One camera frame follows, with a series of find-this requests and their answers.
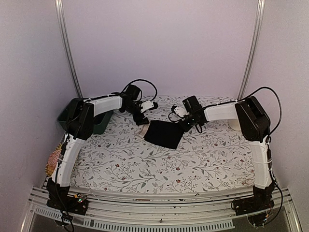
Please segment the floral tablecloth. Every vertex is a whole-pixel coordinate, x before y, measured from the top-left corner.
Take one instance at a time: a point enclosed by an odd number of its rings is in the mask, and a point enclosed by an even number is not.
[[[149,120],[168,121],[173,105],[186,97],[157,97]],[[198,97],[204,106],[230,98]],[[82,147],[71,186],[131,193],[186,193],[251,186],[254,168],[248,142],[227,121],[209,122],[199,134],[185,133],[177,150],[144,141],[132,115],[114,114],[103,135],[93,134]]]

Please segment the leaf pattern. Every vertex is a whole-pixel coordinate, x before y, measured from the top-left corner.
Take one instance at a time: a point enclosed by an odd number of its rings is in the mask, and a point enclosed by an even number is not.
[[[186,97],[157,97],[149,120],[168,121],[173,105]],[[205,106],[230,98],[198,97]],[[208,122],[199,134],[185,133],[176,150],[156,146],[139,136],[132,115],[115,111],[104,134],[83,145],[71,175],[71,186],[130,193],[186,193],[251,186],[254,168],[248,142],[227,121]]]

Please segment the wall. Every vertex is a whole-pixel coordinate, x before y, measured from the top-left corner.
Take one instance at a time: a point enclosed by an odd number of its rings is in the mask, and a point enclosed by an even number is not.
[[[309,1],[266,1],[264,19],[247,94],[274,88],[283,118],[271,149],[281,186],[288,186],[303,231],[309,231]],[[269,92],[258,94],[277,123],[278,107]]]
[[[54,1],[1,1],[0,31],[0,231],[16,232],[75,91]]]
[[[236,97],[257,0],[66,0],[64,12],[85,96],[153,81],[159,95]],[[140,85],[153,94],[147,84]]]

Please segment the dark green container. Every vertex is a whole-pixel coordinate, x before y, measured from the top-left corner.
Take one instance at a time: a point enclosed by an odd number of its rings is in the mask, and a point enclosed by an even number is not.
[[[66,108],[64,111],[59,115],[57,121],[61,125],[61,127],[65,130],[66,129],[66,121],[68,117],[69,110]],[[103,134],[109,123],[113,114],[113,110],[105,112],[103,114],[97,115],[94,118],[94,126],[93,126],[93,134]]]

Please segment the black cloth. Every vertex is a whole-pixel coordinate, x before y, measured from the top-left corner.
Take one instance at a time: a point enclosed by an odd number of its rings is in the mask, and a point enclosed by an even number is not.
[[[183,133],[184,130],[178,123],[153,120],[150,121],[144,139],[158,146],[176,149]]]

